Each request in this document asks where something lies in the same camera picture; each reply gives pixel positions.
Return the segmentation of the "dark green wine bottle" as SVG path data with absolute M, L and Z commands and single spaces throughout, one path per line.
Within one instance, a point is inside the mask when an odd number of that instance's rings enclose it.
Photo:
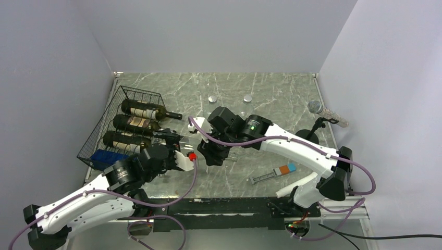
M 128 153 L 139 154 L 151 145 L 151 140 L 132 133 L 107 131 L 103 136 L 103 144 Z

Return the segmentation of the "green wine bottle grey cap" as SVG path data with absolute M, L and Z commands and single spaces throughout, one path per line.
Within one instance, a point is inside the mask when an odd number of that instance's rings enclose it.
M 162 127 L 154 120 L 118 114 L 113 118 L 113 126 L 117 130 L 133 132 L 139 135 L 151 136 Z

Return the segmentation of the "blue square glass bottle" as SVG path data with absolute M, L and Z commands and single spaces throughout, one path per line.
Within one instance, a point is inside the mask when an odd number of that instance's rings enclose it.
M 92 154 L 90 161 L 92 163 L 92 169 L 103 171 L 107 167 L 113 165 L 115 162 L 127 159 L 128 157 L 129 156 L 125 154 L 98 149 Z

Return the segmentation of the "clear glass bottle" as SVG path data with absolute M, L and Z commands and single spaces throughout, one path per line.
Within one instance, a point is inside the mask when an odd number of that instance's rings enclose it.
M 197 147 L 200 143 L 205 143 L 205 142 L 203 140 L 201 140 L 201 138 L 198 136 L 197 137 L 182 136 L 182 139 L 180 141 L 180 145 L 181 144 L 184 145 L 185 149 L 192 150 L 194 153 L 199 153 L 201 156 L 203 156 L 197 149 Z M 229 152 L 229 155 L 225 160 L 237 161 L 238 155 L 234 154 L 234 156 L 231 157 L 230 152 Z

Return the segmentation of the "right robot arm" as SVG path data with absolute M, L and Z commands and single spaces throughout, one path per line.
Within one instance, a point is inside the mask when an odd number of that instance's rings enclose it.
M 269 119 L 243 119 L 227 107 L 217 107 L 209 118 L 189 117 L 189 132 L 201 137 L 198 151 L 208 166 L 221 166 L 232 147 L 253 148 L 286 157 L 308 167 L 316 176 L 291 189 L 288 211 L 301 216 L 313 204 L 328 198 L 344 201 L 352 173 L 350 150 L 322 147 L 292 134 Z

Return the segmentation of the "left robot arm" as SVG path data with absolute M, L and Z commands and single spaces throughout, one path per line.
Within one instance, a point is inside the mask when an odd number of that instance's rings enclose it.
M 58 249 L 79 232 L 108 221 L 134 216 L 142 219 L 152 204 L 141 188 L 168 170 L 189 171 L 194 161 L 181 153 L 182 136 L 163 129 L 153 136 L 163 139 L 138 154 L 115 162 L 94 180 L 46 206 L 23 210 L 32 249 Z

